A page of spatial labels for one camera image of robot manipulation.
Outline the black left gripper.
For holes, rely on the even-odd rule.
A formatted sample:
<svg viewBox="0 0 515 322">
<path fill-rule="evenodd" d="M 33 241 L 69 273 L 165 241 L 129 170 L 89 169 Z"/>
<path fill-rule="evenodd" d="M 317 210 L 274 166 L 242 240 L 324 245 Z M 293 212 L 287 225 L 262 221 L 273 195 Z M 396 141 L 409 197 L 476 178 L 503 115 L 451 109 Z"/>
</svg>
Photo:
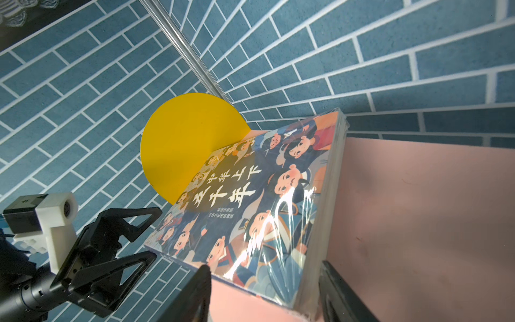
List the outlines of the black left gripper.
<svg viewBox="0 0 515 322">
<path fill-rule="evenodd" d="M 79 237 L 79 258 L 88 267 L 74 268 L 67 288 L 52 288 L 49 266 L 36 268 L 25 252 L 1 232 L 1 320 L 45 321 L 48 312 L 71 302 L 99 317 L 116 311 L 154 263 L 150 251 L 116 258 L 124 237 L 136 241 L 160 216 L 157 207 L 105 210 Z"/>
</svg>

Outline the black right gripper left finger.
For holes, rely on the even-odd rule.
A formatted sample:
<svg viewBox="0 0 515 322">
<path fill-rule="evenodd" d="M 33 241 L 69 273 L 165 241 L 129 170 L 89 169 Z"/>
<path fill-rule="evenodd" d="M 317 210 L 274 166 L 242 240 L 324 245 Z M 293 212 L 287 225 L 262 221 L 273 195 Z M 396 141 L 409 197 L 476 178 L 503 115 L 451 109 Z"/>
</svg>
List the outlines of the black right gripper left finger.
<svg viewBox="0 0 515 322">
<path fill-rule="evenodd" d="M 157 321 L 208 322 L 211 287 L 210 268 L 202 265 L 173 302 L 157 316 Z"/>
</svg>

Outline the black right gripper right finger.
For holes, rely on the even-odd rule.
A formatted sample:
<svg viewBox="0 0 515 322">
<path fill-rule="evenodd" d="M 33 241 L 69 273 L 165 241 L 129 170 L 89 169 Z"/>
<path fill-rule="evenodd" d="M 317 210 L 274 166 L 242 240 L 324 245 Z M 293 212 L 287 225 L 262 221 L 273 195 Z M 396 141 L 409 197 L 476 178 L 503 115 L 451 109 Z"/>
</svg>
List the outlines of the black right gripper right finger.
<svg viewBox="0 0 515 322">
<path fill-rule="evenodd" d="M 319 291 L 325 322 L 379 322 L 327 260 L 322 261 Z"/>
</svg>

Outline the colourful cartoon cover book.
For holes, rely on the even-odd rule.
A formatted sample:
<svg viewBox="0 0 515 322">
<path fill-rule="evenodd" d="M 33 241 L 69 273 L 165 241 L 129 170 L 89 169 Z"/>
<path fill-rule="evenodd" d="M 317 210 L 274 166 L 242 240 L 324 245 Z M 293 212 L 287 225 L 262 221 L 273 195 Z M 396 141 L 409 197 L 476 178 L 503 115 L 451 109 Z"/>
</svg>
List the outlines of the colourful cartoon cover book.
<svg viewBox="0 0 515 322">
<path fill-rule="evenodd" d="M 214 151 L 145 247 L 313 320 L 347 129 L 334 109 Z"/>
</svg>

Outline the yellow pink blue bookshelf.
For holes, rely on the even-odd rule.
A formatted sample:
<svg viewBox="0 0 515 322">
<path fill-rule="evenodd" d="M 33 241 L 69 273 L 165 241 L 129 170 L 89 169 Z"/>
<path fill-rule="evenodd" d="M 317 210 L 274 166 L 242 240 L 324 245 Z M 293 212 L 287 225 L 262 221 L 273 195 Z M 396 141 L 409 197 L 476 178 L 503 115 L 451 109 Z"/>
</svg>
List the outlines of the yellow pink blue bookshelf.
<svg viewBox="0 0 515 322">
<path fill-rule="evenodd" d="M 346 119 L 324 260 L 379 321 L 513 321 L 514 151 L 352 138 Z M 212 95 L 167 99 L 142 134 L 144 174 L 173 207 L 214 151 L 268 131 Z M 216 321 L 323 320 L 320 291 L 307 320 L 212 279 Z"/>
</svg>

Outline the aluminium left corner post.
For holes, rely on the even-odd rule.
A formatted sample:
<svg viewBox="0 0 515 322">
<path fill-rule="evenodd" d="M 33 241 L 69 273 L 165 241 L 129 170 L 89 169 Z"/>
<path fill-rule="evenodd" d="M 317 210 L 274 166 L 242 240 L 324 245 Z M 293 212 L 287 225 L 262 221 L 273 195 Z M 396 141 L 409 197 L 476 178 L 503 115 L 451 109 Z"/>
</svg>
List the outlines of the aluminium left corner post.
<svg viewBox="0 0 515 322">
<path fill-rule="evenodd" d="M 198 57 L 193 47 L 188 43 L 187 39 L 173 22 L 172 18 L 167 12 L 165 12 L 165 8 L 161 2 L 156 0 L 139 0 L 139 2 L 150 14 L 150 17 L 156 22 L 158 27 L 185 60 L 185 63 L 188 64 L 191 71 L 193 71 L 206 90 L 210 94 L 232 104 L 231 100 L 214 79 L 203 61 Z"/>
</svg>

